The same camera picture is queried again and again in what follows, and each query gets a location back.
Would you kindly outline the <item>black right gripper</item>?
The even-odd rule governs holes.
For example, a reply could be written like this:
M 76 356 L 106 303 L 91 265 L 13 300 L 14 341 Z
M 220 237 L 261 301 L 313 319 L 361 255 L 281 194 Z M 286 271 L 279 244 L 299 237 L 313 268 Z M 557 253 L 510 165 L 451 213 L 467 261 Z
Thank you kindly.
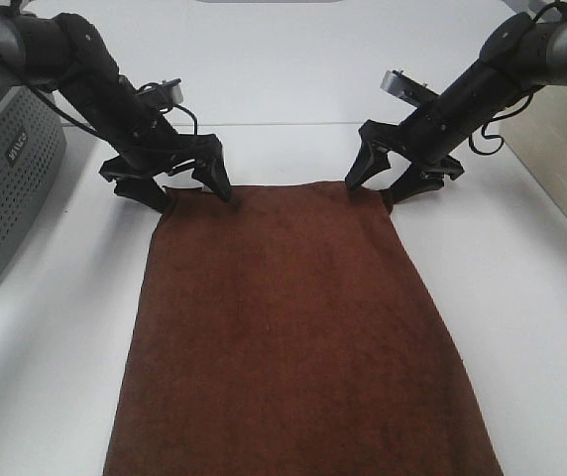
M 348 191 L 389 170 L 389 152 L 414 165 L 391 185 L 394 202 L 442 188 L 444 175 L 456 179 L 464 173 L 461 164 L 450 156 L 464 141 L 464 134 L 427 113 L 415 112 L 398 125 L 367 120 L 359 135 L 362 144 L 344 179 Z

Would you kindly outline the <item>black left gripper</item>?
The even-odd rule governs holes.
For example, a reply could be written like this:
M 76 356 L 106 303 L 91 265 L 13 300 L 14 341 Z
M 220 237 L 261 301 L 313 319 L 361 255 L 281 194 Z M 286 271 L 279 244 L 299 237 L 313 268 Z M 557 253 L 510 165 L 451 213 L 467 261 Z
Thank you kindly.
M 232 198 L 222 144 L 214 134 L 178 133 L 164 117 L 157 117 L 138 130 L 110 138 L 108 143 L 118 156 L 106 161 L 99 173 L 116 179 L 114 192 L 118 196 L 164 212 L 170 199 L 153 178 L 193 170 L 191 177 L 222 201 Z

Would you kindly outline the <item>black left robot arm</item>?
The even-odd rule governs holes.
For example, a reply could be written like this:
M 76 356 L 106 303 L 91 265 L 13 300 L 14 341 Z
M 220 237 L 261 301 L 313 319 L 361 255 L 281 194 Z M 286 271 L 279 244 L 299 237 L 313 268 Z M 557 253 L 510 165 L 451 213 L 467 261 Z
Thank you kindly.
M 79 128 L 107 142 L 117 157 L 100 174 L 118 196 L 163 212 L 170 198 L 160 174 L 189 171 L 221 200 L 232 196 L 223 146 L 213 134 L 180 134 L 167 113 L 180 108 L 180 81 L 134 86 L 121 74 L 96 28 L 77 14 L 50 19 L 0 5 L 0 88 L 25 86 L 49 108 L 59 92 L 83 117 Z

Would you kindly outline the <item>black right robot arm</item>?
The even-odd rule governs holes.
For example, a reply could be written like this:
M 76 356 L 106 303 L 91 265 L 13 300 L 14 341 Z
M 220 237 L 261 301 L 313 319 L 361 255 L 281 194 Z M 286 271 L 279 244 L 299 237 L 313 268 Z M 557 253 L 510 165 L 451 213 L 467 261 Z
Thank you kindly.
M 567 86 L 567 3 L 555 1 L 560 17 L 541 21 L 518 13 L 505 20 L 483 44 L 478 58 L 437 94 L 398 70 L 387 71 L 382 89 L 414 106 L 399 124 L 366 121 L 357 158 L 345 177 L 348 189 L 360 187 L 390 168 L 389 153 L 408 160 L 391 185 L 394 202 L 438 190 L 446 178 L 464 173 L 451 153 L 471 142 L 476 130 L 510 118 L 508 108 L 527 107 L 545 86 Z

